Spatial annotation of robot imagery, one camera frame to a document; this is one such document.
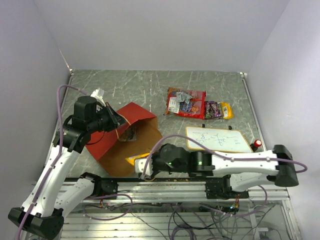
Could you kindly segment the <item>red paper bag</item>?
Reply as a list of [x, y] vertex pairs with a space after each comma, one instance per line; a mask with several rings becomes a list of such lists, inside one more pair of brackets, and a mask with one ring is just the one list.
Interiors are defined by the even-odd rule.
[[[110, 176], [127, 177], [135, 169], [126, 158], [150, 152], [163, 136], [157, 116], [136, 103], [128, 103], [117, 113], [125, 118], [125, 124], [111, 132], [93, 133], [86, 148]], [[136, 140], [120, 141], [129, 129], [135, 130]]]

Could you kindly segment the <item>yellow snack pack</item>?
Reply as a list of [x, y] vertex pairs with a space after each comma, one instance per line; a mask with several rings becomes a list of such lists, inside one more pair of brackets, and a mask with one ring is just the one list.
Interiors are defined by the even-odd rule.
[[142, 158], [146, 158], [150, 155], [149, 152], [147, 153], [143, 153], [143, 154], [139, 154], [139, 155], [135, 155], [135, 156], [130, 156], [130, 157], [126, 157], [125, 160], [132, 166], [135, 166], [135, 161], [138, 159], [142, 159]]
[[232, 119], [234, 117], [232, 107], [229, 103], [221, 102], [220, 106], [225, 120]]

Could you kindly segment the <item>silver green snack wrapper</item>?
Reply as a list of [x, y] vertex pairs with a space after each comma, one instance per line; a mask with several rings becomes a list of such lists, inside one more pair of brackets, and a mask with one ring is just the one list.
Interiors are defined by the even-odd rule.
[[176, 93], [176, 101], [178, 103], [185, 103], [188, 105], [192, 98], [193, 97], [191, 95], [189, 95], [188, 93], [183, 92], [183, 91], [179, 91]]

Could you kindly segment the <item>red candy bag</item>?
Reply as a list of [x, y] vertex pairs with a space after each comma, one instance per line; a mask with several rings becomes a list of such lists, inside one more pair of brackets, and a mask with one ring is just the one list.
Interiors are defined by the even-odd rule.
[[205, 119], [205, 91], [169, 87], [165, 115]]

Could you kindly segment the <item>brown purple chocolate pack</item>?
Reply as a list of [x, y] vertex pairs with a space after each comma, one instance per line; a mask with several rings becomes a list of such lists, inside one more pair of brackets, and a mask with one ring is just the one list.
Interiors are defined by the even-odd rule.
[[223, 118], [223, 111], [220, 102], [205, 101], [204, 102], [204, 119], [216, 120]]

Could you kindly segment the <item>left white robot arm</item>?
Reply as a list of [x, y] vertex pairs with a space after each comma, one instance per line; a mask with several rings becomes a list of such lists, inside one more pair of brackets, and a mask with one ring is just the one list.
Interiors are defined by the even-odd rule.
[[20, 207], [13, 207], [8, 219], [19, 231], [53, 240], [61, 231], [64, 218], [83, 199], [98, 198], [103, 191], [101, 177], [83, 173], [75, 186], [62, 195], [58, 193], [78, 155], [91, 141], [95, 132], [111, 132], [126, 124], [108, 103], [101, 103], [95, 97], [81, 96], [74, 103], [73, 114], [56, 133], [50, 157], [34, 189]]

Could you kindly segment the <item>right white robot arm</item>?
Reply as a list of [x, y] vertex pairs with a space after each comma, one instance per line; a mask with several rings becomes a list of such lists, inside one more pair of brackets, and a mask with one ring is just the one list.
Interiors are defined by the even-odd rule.
[[229, 199], [258, 185], [298, 186], [292, 160], [289, 150], [280, 144], [263, 152], [215, 154], [165, 144], [152, 154], [151, 164], [155, 175], [184, 173], [192, 179], [205, 180], [208, 199]]

